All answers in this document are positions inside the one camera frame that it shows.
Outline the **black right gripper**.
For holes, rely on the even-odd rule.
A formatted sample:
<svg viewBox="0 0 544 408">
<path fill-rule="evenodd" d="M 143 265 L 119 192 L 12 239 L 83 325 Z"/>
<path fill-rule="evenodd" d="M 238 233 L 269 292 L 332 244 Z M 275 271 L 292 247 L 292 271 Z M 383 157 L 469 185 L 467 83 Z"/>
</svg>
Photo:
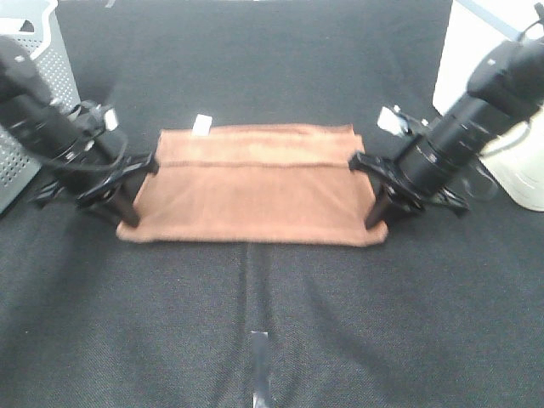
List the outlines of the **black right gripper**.
<svg viewBox="0 0 544 408">
<path fill-rule="evenodd" d="M 430 173 L 431 180 L 438 180 L 439 187 L 433 187 L 431 192 L 423 192 L 401 172 L 400 166 L 392 159 L 356 151 L 348 160 L 348 169 L 351 172 L 368 173 L 381 182 L 375 203 L 365 218 L 366 228 L 374 228 L 382 221 L 391 224 L 423 214 L 425 206 L 446 208 L 457 217 L 469 210 L 468 201 L 450 190 L 433 173 Z"/>
</svg>

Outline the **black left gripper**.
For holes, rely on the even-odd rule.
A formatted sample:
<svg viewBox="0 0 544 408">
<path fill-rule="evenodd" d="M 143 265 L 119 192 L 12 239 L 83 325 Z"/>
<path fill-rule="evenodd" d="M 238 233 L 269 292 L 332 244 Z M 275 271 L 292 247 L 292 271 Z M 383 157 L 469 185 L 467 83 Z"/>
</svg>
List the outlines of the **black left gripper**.
<svg viewBox="0 0 544 408">
<path fill-rule="evenodd" d="M 121 156 L 116 164 L 85 164 L 60 159 L 43 160 L 54 180 L 35 192 L 30 202 L 45 207 L 66 193 L 76 206 L 95 213 L 113 224 L 124 222 L 136 228 L 139 215 L 133 207 L 124 183 L 138 173 L 157 174 L 159 163 L 154 153 Z"/>
</svg>

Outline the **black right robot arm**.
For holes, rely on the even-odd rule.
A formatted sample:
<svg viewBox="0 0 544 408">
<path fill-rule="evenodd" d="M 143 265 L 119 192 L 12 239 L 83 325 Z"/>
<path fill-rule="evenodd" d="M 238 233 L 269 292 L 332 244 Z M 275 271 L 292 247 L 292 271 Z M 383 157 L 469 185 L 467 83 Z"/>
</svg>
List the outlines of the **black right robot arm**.
<svg viewBox="0 0 544 408">
<path fill-rule="evenodd" d="M 413 138 L 397 156 L 358 150 L 350 157 L 350 170 L 380 181 L 366 228 L 419 215 L 428 206 L 464 215 L 468 202 L 448 183 L 489 142 L 528 122 L 542 105 L 542 39 L 502 42 L 481 60 L 465 92 L 442 117 L 427 126 L 409 122 Z"/>
</svg>

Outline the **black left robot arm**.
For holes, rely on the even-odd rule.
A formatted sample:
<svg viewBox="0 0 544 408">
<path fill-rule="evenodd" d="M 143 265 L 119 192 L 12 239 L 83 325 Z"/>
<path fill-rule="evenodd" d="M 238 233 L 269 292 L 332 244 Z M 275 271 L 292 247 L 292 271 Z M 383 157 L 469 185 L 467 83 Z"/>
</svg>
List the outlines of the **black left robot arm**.
<svg viewBox="0 0 544 408">
<path fill-rule="evenodd" d="M 67 194 L 83 211 L 139 225 L 124 184 L 137 173 L 156 174 L 155 155 L 127 153 L 128 136 L 110 105 L 85 100 L 64 110 L 29 53 L 7 36 L 1 38 L 1 125 L 52 174 L 31 202 L 45 207 Z"/>
</svg>

